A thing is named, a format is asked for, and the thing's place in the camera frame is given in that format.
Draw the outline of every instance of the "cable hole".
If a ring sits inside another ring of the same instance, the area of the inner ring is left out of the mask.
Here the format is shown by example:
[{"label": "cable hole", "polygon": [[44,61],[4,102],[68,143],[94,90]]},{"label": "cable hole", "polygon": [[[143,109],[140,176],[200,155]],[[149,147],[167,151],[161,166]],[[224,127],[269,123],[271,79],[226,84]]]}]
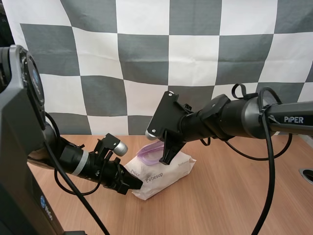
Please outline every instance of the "cable hole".
[{"label": "cable hole", "polygon": [[302,177],[313,185],[313,169],[299,169]]}]

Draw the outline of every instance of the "plastic bag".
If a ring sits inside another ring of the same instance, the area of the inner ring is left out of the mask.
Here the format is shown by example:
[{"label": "plastic bag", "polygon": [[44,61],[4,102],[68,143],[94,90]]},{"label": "plastic bag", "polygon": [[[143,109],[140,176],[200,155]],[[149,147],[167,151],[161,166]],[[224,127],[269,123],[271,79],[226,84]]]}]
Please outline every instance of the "plastic bag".
[{"label": "plastic bag", "polygon": [[196,160],[191,156],[179,152],[169,165],[159,163],[163,155],[159,142],[143,147],[136,157],[125,165],[125,168],[133,175],[142,180],[141,189],[134,189],[132,193],[147,200],[180,178],[188,175]]}]

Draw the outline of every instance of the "fabric backdrop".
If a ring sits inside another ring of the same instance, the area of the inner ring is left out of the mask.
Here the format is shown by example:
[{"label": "fabric backdrop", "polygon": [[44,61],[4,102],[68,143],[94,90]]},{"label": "fabric backdrop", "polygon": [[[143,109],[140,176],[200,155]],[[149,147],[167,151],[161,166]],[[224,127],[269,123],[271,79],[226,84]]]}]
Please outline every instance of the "fabric backdrop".
[{"label": "fabric backdrop", "polygon": [[139,135],[167,90],[313,100],[312,0],[3,0],[63,134]]}]

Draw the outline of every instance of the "wooden surface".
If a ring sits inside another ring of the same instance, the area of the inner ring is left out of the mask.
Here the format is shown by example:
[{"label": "wooden surface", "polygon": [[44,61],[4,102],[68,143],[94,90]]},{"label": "wooden surface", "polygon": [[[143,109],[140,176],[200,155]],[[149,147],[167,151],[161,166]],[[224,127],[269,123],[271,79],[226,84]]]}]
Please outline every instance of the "wooden surface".
[{"label": "wooden surface", "polygon": [[[99,136],[65,136],[92,151]],[[128,146],[122,157],[126,164],[144,145],[145,137],[125,136]],[[283,148],[287,136],[274,136],[275,153]],[[265,141],[234,138],[238,149],[256,157],[267,154]],[[248,160],[225,143],[213,140],[209,147],[200,141],[182,150],[197,160],[191,173],[162,192],[142,201],[129,191],[121,195],[100,187],[86,196],[112,235],[249,235],[262,211],[268,189],[268,163]],[[289,150],[275,160],[276,185],[269,215],[260,234],[304,235],[313,231],[313,185],[299,174],[299,168],[313,168],[313,149],[294,137]],[[65,230],[84,230],[102,234],[95,221],[72,195],[54,182],[53,172],[30,166],[50,205]],[[71,179],[81,191],[95,183]]]}]

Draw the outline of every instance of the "white band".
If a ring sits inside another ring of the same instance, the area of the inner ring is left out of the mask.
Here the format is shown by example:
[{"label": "white band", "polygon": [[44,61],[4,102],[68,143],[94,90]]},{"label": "white band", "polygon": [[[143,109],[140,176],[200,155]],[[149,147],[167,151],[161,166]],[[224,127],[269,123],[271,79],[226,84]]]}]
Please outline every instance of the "white band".
[{"label": "white band", "polygon": [[80,162],[77,165],[77,168],[73,171],[73,173],[71,173],[71,175],[75,175],[75,176],[79,175],[79,173],[82,171],[82,169],[84,168],[87,162],[88,155],[89,155],[89,152],[84,150],[82,158],[80,159]]}]

